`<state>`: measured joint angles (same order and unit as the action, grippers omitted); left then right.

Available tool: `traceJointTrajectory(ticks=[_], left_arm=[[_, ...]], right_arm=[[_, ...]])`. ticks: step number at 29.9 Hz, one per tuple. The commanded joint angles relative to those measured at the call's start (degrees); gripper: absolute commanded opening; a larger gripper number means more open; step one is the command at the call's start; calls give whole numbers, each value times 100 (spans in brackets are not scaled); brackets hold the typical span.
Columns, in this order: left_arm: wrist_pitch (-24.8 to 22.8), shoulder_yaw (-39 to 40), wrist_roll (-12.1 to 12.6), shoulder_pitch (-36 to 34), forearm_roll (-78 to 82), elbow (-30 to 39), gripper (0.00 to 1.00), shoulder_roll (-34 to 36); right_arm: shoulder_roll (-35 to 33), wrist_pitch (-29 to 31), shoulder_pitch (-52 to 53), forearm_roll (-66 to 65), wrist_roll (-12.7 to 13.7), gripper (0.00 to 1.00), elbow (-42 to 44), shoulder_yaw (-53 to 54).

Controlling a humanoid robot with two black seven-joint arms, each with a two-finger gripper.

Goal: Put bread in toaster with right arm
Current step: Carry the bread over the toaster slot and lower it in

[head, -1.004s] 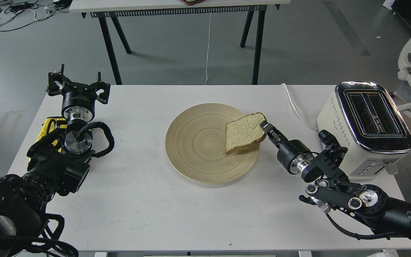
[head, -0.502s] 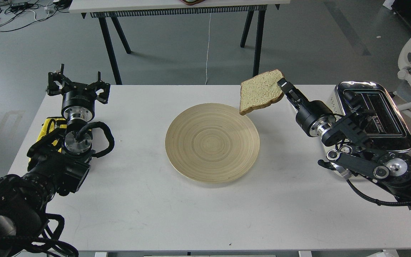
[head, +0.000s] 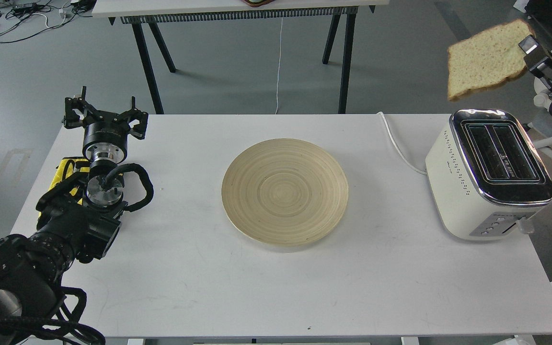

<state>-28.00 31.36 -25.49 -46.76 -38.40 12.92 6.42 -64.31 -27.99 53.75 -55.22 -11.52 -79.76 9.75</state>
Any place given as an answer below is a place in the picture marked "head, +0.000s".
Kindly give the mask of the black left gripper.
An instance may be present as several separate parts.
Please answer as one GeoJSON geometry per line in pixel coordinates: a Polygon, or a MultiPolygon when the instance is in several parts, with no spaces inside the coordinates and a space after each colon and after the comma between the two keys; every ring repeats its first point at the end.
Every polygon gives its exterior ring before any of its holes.
{"type": "Polygon", "coordinates": [[[136,107],[136,98],[131,97],[130,109],[115,117],[99,115],[99,111],[86,101],[86,87],[80,94],[64,100],[63,127],[84,128],[83,148],[89,149],[98,143],[127,148],[127,136],[144,140],[148,126],[147,112],[136,107]]]}

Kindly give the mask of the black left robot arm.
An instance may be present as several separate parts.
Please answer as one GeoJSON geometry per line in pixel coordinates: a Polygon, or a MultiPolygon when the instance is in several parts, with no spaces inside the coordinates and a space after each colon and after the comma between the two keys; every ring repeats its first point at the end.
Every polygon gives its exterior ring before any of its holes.
{"type": "Polygon", "coordinates": [[[0,238],[0,345],[34,336],[65,345],[104,345],[105,337],[80,323],[86,292],[63,286],[74,262],[103,258],[121,227],[124,212],[147,206],[154,187],[147,171],[125,164],[128,136],[143,140],[149,115],[136,107],[99,111],[80,96],[64,101],[63,126],[82,127],[84,165],[72,162],[61,181],[37,202],[36,232],[0,238]]]}

